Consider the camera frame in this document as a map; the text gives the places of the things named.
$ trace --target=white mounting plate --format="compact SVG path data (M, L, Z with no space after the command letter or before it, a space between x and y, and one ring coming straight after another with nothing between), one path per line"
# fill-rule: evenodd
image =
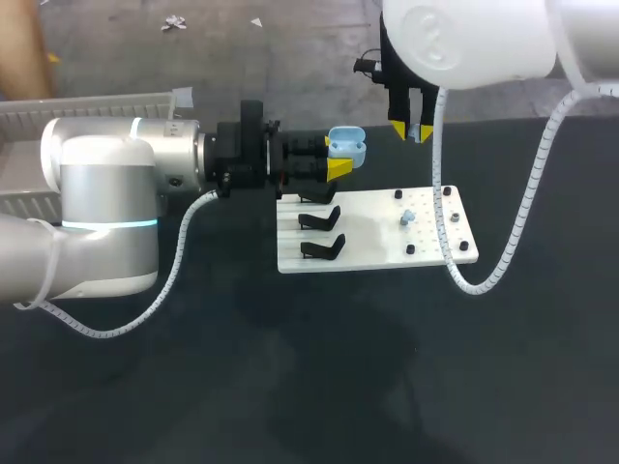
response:
M284 195L278 201L280 272L332 273L444 265L432 188L403 188L400 200L395 199L395 191L392 188L338 192L330 205L301 203L299 195ZM331 232L301 230L299 214L328 218L337 205L341 207L341 216ZM402 226L399 221L406 210L416 218ZM443 211L454 260L457 264L475 263L479 251L457 188L452 187L450 196L443 196ZM460 215L459 222L450 221L453 213ZM339 234L345 234L346 245L335 261L303 258L301 242L330 247ZM467 251L460 251L462 241L469 243ZM415 246L414 254L406 254L408 245Z

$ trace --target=dark gray surface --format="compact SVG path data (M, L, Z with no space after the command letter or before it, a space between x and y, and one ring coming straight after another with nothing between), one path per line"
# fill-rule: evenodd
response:
M274 203L201 211L161 311L93 341L41 311L0 312L2 462L616 463L619 120L557 139L513 266L460 294L444 269L278 275ZM543 123L446 129L485 277L510 231ZM343 189L429 183L429 145L368 130ZM162 274L178 219L163 222ZM154 292L62 304L97 328Z

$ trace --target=robotic arm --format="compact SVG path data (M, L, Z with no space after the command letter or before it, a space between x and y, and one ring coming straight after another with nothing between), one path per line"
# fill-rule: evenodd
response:
M512 80L619 76L619 2L615 0L384 0L380 61L357 60L389 90L389 120L402 138L425 142L433 131L439 87L466 90ZM409 89L423 95L410 121Z
M62 224L0 215L0 301L99 298L146 290L158 275L162 195L202 194L291 180L326 183L353 169L331 159L325 137L307 139L265 124L262 103L244 101L239 123L200 133L195 121L63 118L44 130L41 162L62 202ZM217 193L207 192L217 183Z

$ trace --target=concrete floor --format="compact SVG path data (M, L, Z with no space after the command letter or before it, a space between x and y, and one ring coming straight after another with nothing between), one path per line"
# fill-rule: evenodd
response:
M50 0L41 6L59 97L193 87L206 130L258 98L288 129L386 124L387 93L354 60L378 46L380 0ZM188 29L162 33L167 15ZM251 20L259 17L259 28ZM449 121L547 116L569 91L563 81L516 82L454 93ZM413 115L421 111L412 95ZM618 113L616 102L578 114Z

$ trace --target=black clamp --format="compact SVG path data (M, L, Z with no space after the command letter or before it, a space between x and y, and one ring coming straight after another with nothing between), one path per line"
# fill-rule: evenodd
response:
M301 230L303 230L304 227L307 227L309 229L331 232L336 226L340 215L341 208L336 206L326 219L312 215L299 215L299 224L301 225Z
M301 203L304 200L307 200L311 203L318 203L320 205L328 205L333 201L333 198L336 196L336 192L338 191L338 183L333 182L329 186L329 189L326 193L317 193L315 191L302 191L299 193L299 197L301 197Z
M328 261L334 261L338 258L339 253L346 245L346 236L341 234L333 243L333 246L322 246L313 244L311 242L302 242L301 243L301 252L303 253L303 258L318 258L318 259L326 259Z

